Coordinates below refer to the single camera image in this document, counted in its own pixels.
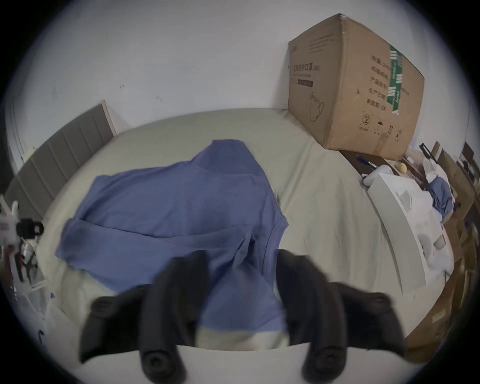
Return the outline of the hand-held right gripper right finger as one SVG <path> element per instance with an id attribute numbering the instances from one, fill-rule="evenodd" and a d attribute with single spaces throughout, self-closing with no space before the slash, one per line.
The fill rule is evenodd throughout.
<path id="1" fill-rule="evenodd" d="M 387 294 L 329 281 L 307 256 L 286 249 L 277 252 L 276 283 L 290 346 L 309 343 L 301 369 L 306 382 L 337 379 L 349 347 L 405 357 L 405 336 Z"/>

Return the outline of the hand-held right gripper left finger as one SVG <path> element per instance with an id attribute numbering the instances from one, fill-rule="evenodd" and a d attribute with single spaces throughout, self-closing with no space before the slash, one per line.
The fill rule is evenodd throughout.
<path id="1" fill-rule="evenodd" d="M 152 383 L 184 383 L 187 371 L 178 346 L 195 346 L 208 294 L 207 254 L 197 250 L 172 258 L 150 284 L 96 298 L 81 331 L 80 363 L 138 351 Z"/>

